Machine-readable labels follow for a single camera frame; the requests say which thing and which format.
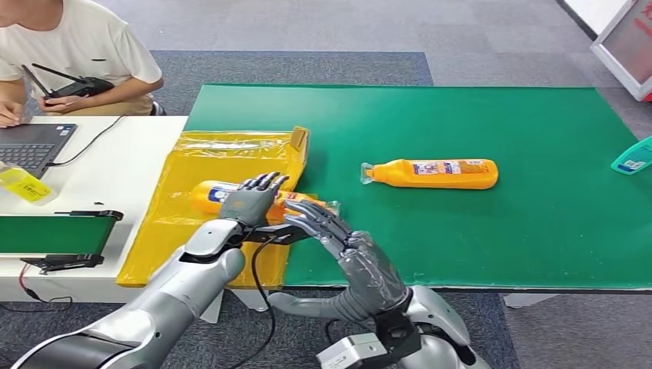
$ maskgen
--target orange bottle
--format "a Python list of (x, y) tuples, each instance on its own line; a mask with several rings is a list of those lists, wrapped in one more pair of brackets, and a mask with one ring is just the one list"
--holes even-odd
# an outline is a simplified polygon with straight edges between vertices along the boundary
[(364, 163), (363, 184), (383, 182), (395, 187), (463, 188), (484, 190), (498, 180), (498, 167), (488, 159), (405, 160)]
[[(195, 188), (190, 191), (190, 199), (192, 205), (197, 208), (199, 211), (209, 214), (217, 214), (220, 212), (222, 202), (226, 199), (227, 195), (231, 192), (237, 190), (239, 184), (233, 184), (222, 181), (203, 181), (202, 183), (195, 186)], [(297, 192), (289, 191), (279, 191), (274, 204), (272, 205), (270, 211), (267, 213), (267, 220), (271, 224), (279, 223), (283, 221), (283, 214), (285, 212), (289, 214), (294, 214), (293, 211), (287, 210), (283, 207), (284, 200), (308, 200), (319, 204), (328, 210), (332, 211), (335, 214), (339, 213), (339, 202), (330, 201), (324, 202), (311, 198), (306, 194), (299, 194)]]

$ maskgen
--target yellow bottle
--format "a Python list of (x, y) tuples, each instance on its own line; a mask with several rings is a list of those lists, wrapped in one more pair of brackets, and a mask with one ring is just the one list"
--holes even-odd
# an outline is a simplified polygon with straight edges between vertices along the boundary
[(25, 169), (0, 161), (0, 186), (34, 205), (44, 205), (57, 193)]
[[(190, 191), (190, 199), (192, 205), (197, 208), (199, 211), (209, 214), (217, 214), (220, 212), (222, 202), (226, 199), (227, 195), (231, 192), (238, 189), (239, 184), (233, 184), (222, 181), (203, 181), (202, 183), (195, 186), (195, 188)], [(335, 214), (339, 213), (339, 202), (330, 201), (323, 202), (318, 201), (306, 194), (299, 194), (297, 192), (289, 191), (279, 191), (276, 199), (274, 200), (274, 205), (272, 205), (270, 211), (267, 213), (267, 220), (271, 223), (278, 223), (283, 221), (283, 214), (285, 212), (293, 214), (294, 212), (288, 209), (284, 209), (283, 201), (284, 200), (308, 200), (319, 204), (328, 210), (332, 211)]]
[(404, 160), (364, 163), (363, 184), (383, 182), (395, 187), (463, 188), (484, 190), (498, 180), (496, 163), (487, 159)]

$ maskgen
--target green board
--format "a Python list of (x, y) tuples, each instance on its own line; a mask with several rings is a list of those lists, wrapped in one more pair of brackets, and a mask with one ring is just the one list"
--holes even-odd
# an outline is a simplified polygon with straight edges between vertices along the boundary
[[(652, 170), (611, 162), (636, 140), (592, 88), (206, 85), (189, 130), (311, 131), (299, 191), (339, 200), (409, 284), (652, 286)], [(491, 190), (362, 185), (360, 164), (489, 158)], [(343, 284), (314, 240), (286, 285)]]
[(0, 253), (100, 254), (114, 218), (1, 216)]

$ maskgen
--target black cable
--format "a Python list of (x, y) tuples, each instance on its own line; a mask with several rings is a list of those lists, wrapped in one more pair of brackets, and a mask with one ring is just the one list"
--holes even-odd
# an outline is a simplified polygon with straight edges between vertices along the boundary
[(267, 339), (263, 342), (263, 344), (251, 355), (247, 356), (246, 358), (240, 360), (238, 363), (231, 365), (228, 367), (228, 369), (236, 369), (237, 367), (242, 366), (245, 364), (247, 361), (250, 361), (256, 355), (260, 354), (271, 342), (271, 339), (274, 337), (274, 333), (276, 332), (276, 316), (274, 315), (274, 309), (271, 307), (271, 304), (269, 303), (267, 299), (267, 295), (263, 291), (263, 287), (261, 285), (261, 280), (258, 277), (258, 269), (256, 268), (256, 259), (258, 258), (258, 254), (263, 251), (265, 246), (273, 242), (275, 239), (278, 237), (273, 237), (265, 241), (263, 244), (258, 246), (256, 251), (254, 251), (254, 255), (251, 257), (251, 273), (254, 275), (254, 282), (256, 282), (256, 288), (258, 289), (258, 292), (260, 292), (261, 296), (263, 297), (263, 300), (265, 302), (265, 305), (267, 305), (267, 311), (269, 312), (269, 318), (271, 321), (271, 328), (269, 330), (269, 334), (267, 336)]
[(57, 301), (57, 300), (63, 300), (63, 299), (68, 299), (68, 303), (62, 309), (20, 310), (20, 309), (12, 309), (12, 308), (6, 307), (5, 305), (2, 305), (2, 304), (0, 304), (0, 309), (6, 310), (6, 311), (11, 311), (12, 313), (58, 313), (58, 312), (63, 312), (63, 311), (67, 311), (68, 309), (70, 309), (70, 307), (72, 306), (72, 296), (65, 296), (63, 298), (51, 298), (48, 301), (41, 301), (43, 303), (49, 304), (51, 302), (54, 302), (54, 301)]
[(51, 302), (57, 301), (57, 300), (64, 300), (68, 299), (68, 304), (62, 308), (62, 309), (41, 309), (41, 310), (20, 310), (20, 309), (12, 309), (10, 307), (6, 307), (5, 305), (0, 304), (0, 309), (6, 310), (6, 311), (11, 311), (14, 313), (48, 313), (48, 312), (61, 312), (61, 311), (67, 311), (70, 309), (72, 306), (72, 296), (64, 296), (62, 298), (51, 298), (47, 301), (43, 300), (36, 291), (32, 290), (31, 288), (25, 286), (25, 282), (23, 280), (23, 277), (25, 276), (25, 272), (29, 268), (29, 264), (25, 264), (21, 272), (18, 274), (18, 284), (20, 285), (21, 289), (27, 294), (30, 298), (33, 298), (36, 301), (42, 302), (44, 304), (50, 304)]
[[(335, 341), (333, 341), (333, 337), (331, 336), (331, 325), (333, 325), (333, 323), (336, 322), (336, 321), (340, 321), (340, 320), (339, 319), (331, 319), (324, 326), (324, 333), (326, 333), (326, 339), (328, 339), (329, 344), (334, 344), (335, 343)], [(353, 324), (357, 325), (358, 327), (364, 329), (367, 332), (372, 332), (372, 333), (374, 332), (373, 329), (367, 327), (366, 325), (364, 325), (364, 324), (362, 324), (360, 322), (357, 322), (357, 321), (346, 321), (346, 322), (353, 323)]]
[(333, 325), (333, 323), (336, 322), (336, 321), (339, 321), (339, 319), (331, 319), (324, 326), (324, 333), (326, 333), (326, 339), (328, 339), (329, 344), (334, 344), (335, 343), (333, 341), (333, 337), (331, 337), (331, 325)]
[(75, 156), (73, 156), (72, 158), (70, 158), (70, 159), (68, 159), (68, 160), (66, 160), (66, 161), (63, 161), (63, 162), (61, 162), (61, 163), (47, 163), (45, 166), (46, 166), (46, 167), (61, 167), (62, 165), (68, 165), (68, 164), (72, 163), (72, 162), (75, 161), (77, 158), (79, 158), (79, 156), (81, 156), (82, 154), (84, 154), (84, 153), (86, 152), (86, 150), (88, 150), (88, 148), (90, 148), (91, 145), (93, 145), (93, 142), (95, 142), (98, 138), (100, 138), (100, 136), (102, 136), (106, 131), (108, 131), (109, 129), (113, 128), (113, 127), (114, 127), (114, 126), (115, 126), (115, 125), (116, 125), (116, 124), (117, 124), (121, 119), (123, 119), (124, 117), (125, 117), (124, 115), (121, 115), (120, 117), (118, 117), (118, 119), (116, 119), (115, 121), (113, 121), (113, 123), (111, 123), (111, 125), (109, 125), (107, 128), (105, 128), (104, 131), (98, 133), (98, 135), (95, 136), (95, 137), (94, 137), (94, 138), (93, 138), (93, 139), (88, 143), (88, 145), (86, 145), (85, 148), (83, 148), (80, 152), (78, 152), (78, 153), (77, 153)]

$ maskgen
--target person's hand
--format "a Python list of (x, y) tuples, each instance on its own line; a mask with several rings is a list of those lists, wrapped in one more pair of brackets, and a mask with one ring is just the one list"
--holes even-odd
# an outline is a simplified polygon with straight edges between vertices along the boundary
[(248, 227), (266, 225), (265, 215), (274, 203), (278, 189), (288, 179), (287, 175), (277, 176), (278, 172), (273, 171), (243, 182), (238, 190), (226, 197), (218, 218), (233, 219)]
[(88, 96), (66, 96), (64, 98), (49, 98), (45, 99), (42, 96), (38, 98), (38, 108), (45, 113), (59, 113), (66, 114), (71, 111), (84, 108), (82, 102)]
[(21, 124), (25, 106), (13, 101), (0, 101), (0, 128)]

